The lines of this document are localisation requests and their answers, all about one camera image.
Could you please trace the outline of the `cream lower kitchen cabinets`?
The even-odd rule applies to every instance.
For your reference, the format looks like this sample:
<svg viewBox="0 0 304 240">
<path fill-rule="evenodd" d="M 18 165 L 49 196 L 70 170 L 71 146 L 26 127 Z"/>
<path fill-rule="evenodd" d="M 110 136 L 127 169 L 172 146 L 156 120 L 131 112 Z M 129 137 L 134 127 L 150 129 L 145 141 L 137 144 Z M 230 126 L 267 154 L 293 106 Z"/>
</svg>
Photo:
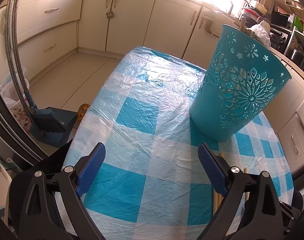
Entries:
<svg viewBox="0 0 304 240">
<path fill-rule="evenodd" d="M 19 0 L 17 33 L 37 106 L 76 111 L 109 71 L 74 52 L 120 59 L 145 46 L 206 68 L 223 24 L 234 21 L 189 0 Z"/>
</svg>

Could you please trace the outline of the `blue dustpan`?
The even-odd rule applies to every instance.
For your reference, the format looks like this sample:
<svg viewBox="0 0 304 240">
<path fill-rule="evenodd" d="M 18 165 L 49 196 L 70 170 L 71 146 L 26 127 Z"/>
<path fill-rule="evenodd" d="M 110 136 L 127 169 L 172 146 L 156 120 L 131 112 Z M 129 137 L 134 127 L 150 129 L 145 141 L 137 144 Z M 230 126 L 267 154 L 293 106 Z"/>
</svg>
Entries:
<svg viewBox="0 0 304 240">
<path fill-rule="evenodd" d="M 36 140 L 53 147 L 64 146 L 77 120 L 77 112 L 47 107 L 32 114 L 30 132 Z"/>
</svg>

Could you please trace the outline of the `blue white checkered tablecloth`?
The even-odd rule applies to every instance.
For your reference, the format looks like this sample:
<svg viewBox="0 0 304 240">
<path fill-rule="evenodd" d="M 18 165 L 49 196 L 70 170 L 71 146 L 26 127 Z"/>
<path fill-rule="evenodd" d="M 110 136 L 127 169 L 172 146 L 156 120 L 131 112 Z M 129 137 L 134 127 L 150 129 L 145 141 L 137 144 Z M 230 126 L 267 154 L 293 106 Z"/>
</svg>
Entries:
<svg viewBox="0 0 304 240">
<path fill-rule="evenodd" d="M 263 113 L 223 142 L 192 123 L 189 107 L 204 74 L 192 63 L 137 47 L 92 102 L 64 165 L 105 145 L 105 160 L 81 200 L 106 239 L 196 239 L 213 215 L 213 188 L 197 155 L 203 142 L 229 165 L 268 171 L 279 200 L 292 202 L 291 172 Z"/>
</svg>

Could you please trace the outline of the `yellow patterned slipper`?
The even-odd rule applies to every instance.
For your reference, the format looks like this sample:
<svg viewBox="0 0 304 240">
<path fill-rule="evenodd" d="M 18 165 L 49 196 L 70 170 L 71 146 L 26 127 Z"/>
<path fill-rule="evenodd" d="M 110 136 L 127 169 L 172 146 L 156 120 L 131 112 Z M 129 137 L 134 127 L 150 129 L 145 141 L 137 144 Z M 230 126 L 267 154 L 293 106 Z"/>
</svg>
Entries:
<svg viewBox="0 0 304 240">
<path fill-rule="evenodd" d="M 87 110 L 89 109 L 90 105 L 87 103 L 82 104 L 79 108 L 78 108 L 78 112 L 77 112 L 77 120 L 79 122 L 82 121 L 83 117 L 85 116 Z"/>
</svg>

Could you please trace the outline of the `teal perforated plastic basket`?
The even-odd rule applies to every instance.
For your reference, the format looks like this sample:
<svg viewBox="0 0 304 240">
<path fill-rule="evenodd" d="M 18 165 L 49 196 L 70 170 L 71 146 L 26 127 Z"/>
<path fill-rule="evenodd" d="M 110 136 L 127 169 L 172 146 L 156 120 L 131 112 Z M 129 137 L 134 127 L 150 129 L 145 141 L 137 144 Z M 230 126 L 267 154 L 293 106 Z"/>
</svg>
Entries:
<svg viewBox="0 0 304 240">
<path fill-rule="evenodd" d="M 225 141 L 266 108 L 290 79 L 264 45 L 224 24 L 190 117 L 206 137 Z"/>
</svg>

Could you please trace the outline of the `white floral plastic bag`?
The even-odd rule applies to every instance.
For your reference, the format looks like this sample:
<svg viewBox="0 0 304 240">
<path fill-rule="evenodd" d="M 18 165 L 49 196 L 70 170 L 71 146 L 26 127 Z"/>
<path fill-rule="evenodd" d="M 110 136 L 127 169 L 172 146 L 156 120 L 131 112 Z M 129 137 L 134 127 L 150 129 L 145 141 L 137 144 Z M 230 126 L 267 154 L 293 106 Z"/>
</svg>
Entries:
<svg viewBox="0 0 304 240">
<path fill-rule="evenodd" d="M 17 95 L 10 73 L 8 73 L 0 84 L 0 92 L 5 104 L 9 108 L 14 118 L 17 120 L 23 130 L 30 135 L 32 122 L 27 116 L 26 111 Z"/>
</svg>

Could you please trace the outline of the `plastic bag on shelf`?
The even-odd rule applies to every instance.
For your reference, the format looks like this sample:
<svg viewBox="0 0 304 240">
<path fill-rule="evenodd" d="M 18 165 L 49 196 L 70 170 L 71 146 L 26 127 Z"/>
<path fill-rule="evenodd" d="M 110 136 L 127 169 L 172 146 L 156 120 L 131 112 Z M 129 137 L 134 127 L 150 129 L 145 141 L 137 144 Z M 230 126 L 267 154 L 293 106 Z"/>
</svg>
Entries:
<svg viewBox="0 0 304 240">
<path fill-rule="evenodd" d="M 247 29 L 247 34 L 261 43 L 266 49 L 271 49 L 270 25 L 266 21 L 261 21 Z"/>
</svg>

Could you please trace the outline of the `black microwave oven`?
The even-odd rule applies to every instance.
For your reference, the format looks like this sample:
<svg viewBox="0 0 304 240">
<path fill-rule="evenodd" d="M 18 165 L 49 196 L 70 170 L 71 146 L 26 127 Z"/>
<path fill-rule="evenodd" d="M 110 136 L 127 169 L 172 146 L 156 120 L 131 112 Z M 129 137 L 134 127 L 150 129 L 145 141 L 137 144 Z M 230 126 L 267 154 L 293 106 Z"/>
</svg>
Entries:
<svg viewBox="0 0 304 240">
<path fill-rule="evenodd" d="M 271 14 L 271 47 L 284 53 L 290 41 L 294 28 L 294 15 L 284 14 L 273 10 Z"/>
</svg>

